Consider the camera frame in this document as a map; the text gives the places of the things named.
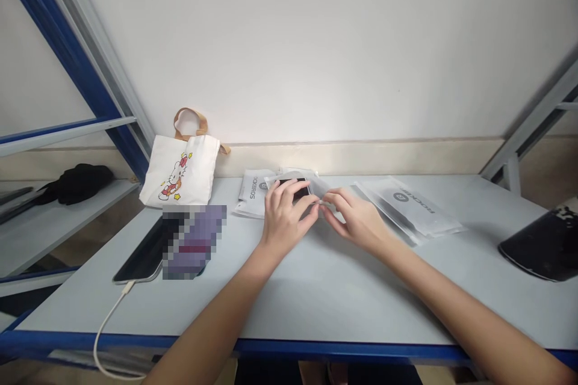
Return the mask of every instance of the finger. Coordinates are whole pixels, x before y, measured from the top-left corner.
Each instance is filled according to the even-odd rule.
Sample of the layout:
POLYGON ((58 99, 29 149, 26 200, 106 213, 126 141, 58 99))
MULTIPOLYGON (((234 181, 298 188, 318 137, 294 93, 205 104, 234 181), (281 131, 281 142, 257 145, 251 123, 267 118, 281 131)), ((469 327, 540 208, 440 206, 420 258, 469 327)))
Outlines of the finger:
POLYGON ((302 236, 305 236, 305 234, 309 231, 311 226, 315 224, 318 218, 319 218, 319 203, 316 203, 311 208, 311 212, 309 212, 309 215, 307 215, 297 224, 299 232, 302 233, 302 236))
POLYGON ((343 214, 343 217, 347 221, 347 216, 351 215, 351 206, 349 203, 339 194, 335 194, 334 192, 328 192, 323 196, 323 200, 335 205, 337 210, 343 214))
POLYGON ((310 194, 308 196, 301 197, 295 206, 293 206, 293 212, 301 218, 301 215, 305 213, 307 208, 315 202, 319 201, 319 197, 310 194))
POLYGON ((345 201, 349 203, 349 206, 353 206, 355 202, 359 200, 359 198, 353 195, 347 188, 331 188, 328 192, 342 196, 345 201))
POLYGON ((279 203, 281 202, 281 196, 283 195, 283 192, 285 191, 285 189, 296 183, 297 179, 289 179, 288 181, 281 183, 281 181, 279 181, 279 183, 281 183, 277 189, 273 192, 273 197, 271 199, 271 205, 274 208, 277 208, 279 206, 279 203))
POLYGON ((340 220, 338 220, 333 214, 333 212, 331 212, 325 206, 322 206, 322 210, 325 219, 327 220, 329 225, 333 227, 333 229, 337 232, 337 234, 342 236, 343 238, 351 240, 351 234, 349 233, 347 226, 343 224, 340 220))
POLYGON ((279 179, 277 179, 275 181, 275 183, 273 185, 271 185, 271 188, 269 188, 269 190, 267 191, 267 194, 265 194, 265 211, 269 211, 271 209, 271 199, 273 197, 273 193, 275 192, 275 190, 277 189, 277 187, 279 186, 279 179))
POLYGON ((311 182, 308 180, 302 180, 301 182, 295 182, 292 185, 286 187, 285 191, 283 192, 283 196, 281 197, 281 205, 291 206, 295 193, 302 188, 306 188, 310 183, 311 182))

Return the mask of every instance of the logo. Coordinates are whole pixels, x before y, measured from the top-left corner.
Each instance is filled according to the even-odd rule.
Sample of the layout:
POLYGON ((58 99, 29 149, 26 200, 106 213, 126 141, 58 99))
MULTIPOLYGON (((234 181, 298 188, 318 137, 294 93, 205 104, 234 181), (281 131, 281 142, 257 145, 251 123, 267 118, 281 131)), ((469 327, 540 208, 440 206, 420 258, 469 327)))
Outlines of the logo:
POLYGON ((255 198, 255 190, 257 189, 257 177, 253 178, 253 184, 251 185, 251 195, 249 196, 250 198, 254 199, 255 198))
POLYGON ((406 196, 405 194, 402 194, 400 192, 396 192, 393 195, 393 198, 400 201, 400 202, 408 202, 409 201, 408 196, 406 196))
MULTIPOLYGON (((432 210, 432 208, 430 208, 428 205, 426 205, 423 201, 421 201, 420 199, 418 199, 416 196, 414 196, 411 192, 409 192, 406 189, 400 188, 405 194, 407 194, 408 196, 410 196, 412 199, 415 200, 415 202, 420 205, 422 208, 424 208, 426 211, 428 211, 430 214, 435 214, 435 212, 432 210)), ((396 199, 398 199, 400 202, 407 202, 409 199, 407 198, 407 196, 405 196, 404 194, 400 193, 400 192, 396 192, 393 195, 396 199)))

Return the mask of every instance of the white table top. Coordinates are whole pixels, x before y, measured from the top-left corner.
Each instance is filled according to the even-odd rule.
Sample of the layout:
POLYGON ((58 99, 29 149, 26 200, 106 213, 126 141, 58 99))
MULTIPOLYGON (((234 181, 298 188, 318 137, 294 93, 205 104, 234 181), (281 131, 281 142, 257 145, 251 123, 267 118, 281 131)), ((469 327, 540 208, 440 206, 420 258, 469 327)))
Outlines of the white table top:
MULTIPOLYGON (((324 178, 332 186, 380 176, 324 178)), ((552 283, 501 257, 497 244, 545 210, 478 176, 399 176, 471 230, 438 238, 418 254, 551 349, 578 349, 578 279, 552 283)), ((106 333, 178 336, 241 267, 263 221, 231 214, 241 179, 215 179, 212 204, 229 206, 217 251, 193 281, 136 284, 106 333)), ((160 212, 145 209, 16 330, 96 333, 118 299, 111 279, 160 212)), ((320 220, 259 296, 242 337, 333 342, 454 344, 441 324, 378 261, 320 220)))
MULTIPOLYGON (((48 182, 0 182, 0 191, 40 188, 48 182)), ((114 180, 81 203, 35 206, 0 225, 0 277, 25 271, 137 187, 128 180, 114 180)))

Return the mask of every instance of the hand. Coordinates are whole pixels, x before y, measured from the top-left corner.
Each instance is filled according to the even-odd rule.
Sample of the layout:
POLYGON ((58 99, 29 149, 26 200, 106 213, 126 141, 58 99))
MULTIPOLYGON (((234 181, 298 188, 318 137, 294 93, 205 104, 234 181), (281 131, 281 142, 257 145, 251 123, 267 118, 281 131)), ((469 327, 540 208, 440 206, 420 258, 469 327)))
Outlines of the hand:
POLYGON ((385 225, 375 206, 356 197, 348 190, 330 189, 323 200, 335 205, 346 222, 343 224, 333 212, 322 206, 323 215, 329 225, 339 235, 349 239, 368 253, 376 255, 380 248, 399 241, 385 225))
POLYGON ((293 206, 293 195, 309 183, 291 179, 279 186, 277 180, 265 196, 265 226, 260 244, 279 260, 297 245, 319 217, 319 204, 315 203, 319 201, 317 196, 301 197, 293 206), (313 203, 311 212, 301 220, 313 203))

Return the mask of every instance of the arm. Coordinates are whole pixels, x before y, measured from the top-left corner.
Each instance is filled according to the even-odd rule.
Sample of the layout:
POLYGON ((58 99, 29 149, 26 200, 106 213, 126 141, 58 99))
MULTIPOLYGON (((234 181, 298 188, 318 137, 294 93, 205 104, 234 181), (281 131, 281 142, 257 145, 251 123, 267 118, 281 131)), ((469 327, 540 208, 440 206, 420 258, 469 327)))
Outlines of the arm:
POLYGON ((548 351, 431 267, 386 227, 377 209, 344 189, 324 197, 346 224, 323 207, 329 224, 401 279, 487 376, 500 384, 574 384, 577 375, 548 351))
POLYGON ((257 296, 281 260, 317 220, 319 198, 293 194, 309 182, 295 179, 269 190, 263 237, 238 273, 205 307, 146 377, 143 384, 213 385, 231 355, 257 296))

